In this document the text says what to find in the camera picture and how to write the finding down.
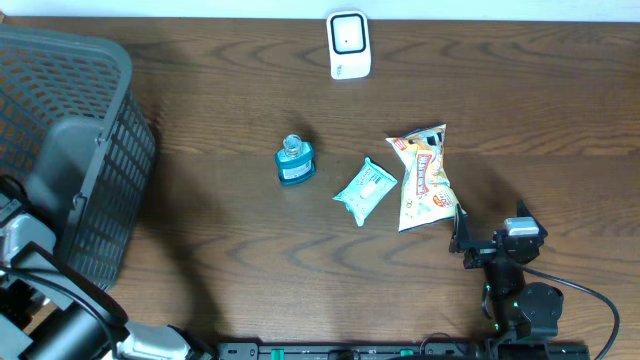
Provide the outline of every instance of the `plastic packaging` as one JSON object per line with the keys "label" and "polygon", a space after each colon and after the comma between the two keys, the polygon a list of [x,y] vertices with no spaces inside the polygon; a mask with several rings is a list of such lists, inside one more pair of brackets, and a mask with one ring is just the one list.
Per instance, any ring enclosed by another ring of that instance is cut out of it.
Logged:
{"label": "plastic packaging", "polygon": [[458,199],[442,166],[446,125],[387,138],[404,163],[399,232],[452,219]]}
{"label": "plastic packaging", "polygon": [[358,226],[362,226],[380,200],[397,183],[391,174],[366,158],[362,170],[333,200],[345,203],[347,210],[356,218]]}

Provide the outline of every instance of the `blue bottle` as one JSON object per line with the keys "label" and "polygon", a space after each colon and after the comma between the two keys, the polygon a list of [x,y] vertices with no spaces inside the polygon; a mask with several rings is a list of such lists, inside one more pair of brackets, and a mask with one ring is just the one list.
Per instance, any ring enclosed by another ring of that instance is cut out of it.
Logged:
{"label": "blue bottle", "polygon": [[275,156],[282,185],[300,184],[316,173],[311,143],[303,142],[298,135],[291,134],[282,141],[282,145],[284,147]]}

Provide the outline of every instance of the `gray plastic basket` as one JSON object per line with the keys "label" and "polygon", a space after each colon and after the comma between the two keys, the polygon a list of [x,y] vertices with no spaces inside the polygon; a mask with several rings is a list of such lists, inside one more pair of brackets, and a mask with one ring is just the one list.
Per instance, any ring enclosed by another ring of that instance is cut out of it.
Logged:
{"label": "gray plastic basket", "polygon": [[115,283],[155,159],[131,60],[101,39],[0,25],[0,173],[56,233],[54,255]]}

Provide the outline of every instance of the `food package label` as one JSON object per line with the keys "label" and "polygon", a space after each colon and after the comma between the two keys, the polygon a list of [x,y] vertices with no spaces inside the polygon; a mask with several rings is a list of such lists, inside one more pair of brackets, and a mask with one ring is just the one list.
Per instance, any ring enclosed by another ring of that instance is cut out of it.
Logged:
{"label": "food package label", "polygon": [[450,219],[458,204],[443,168],[446,125],[387,138],[405,165],[399,232]]}

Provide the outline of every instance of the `wooden table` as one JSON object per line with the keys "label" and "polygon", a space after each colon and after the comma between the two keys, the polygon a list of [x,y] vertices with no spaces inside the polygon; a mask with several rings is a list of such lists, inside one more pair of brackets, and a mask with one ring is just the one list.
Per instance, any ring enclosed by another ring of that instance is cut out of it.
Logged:
{"label": "wooden table", "polygon": [[[112,291],[132,319],[208,340],[490,333],[482,271],[447,252],[451,222],[399,235],[400,186],[362,228],[331,199],[365,155],[401,180],[384,138],[446,123],[445,169],[474,233],[489,238],[525,199],[550,233],[532,267],[609,296],[622,317],[611,358],[638,357],[640,25],[371,21],[371,75],[336,82],[322,21],[7,22],[110,38],[133,59],[161,137]],[[318,172],[283,188],[273,155],[289,133],[312,141]],[[562,290],[559,339],[595,355],[609,309]]]}

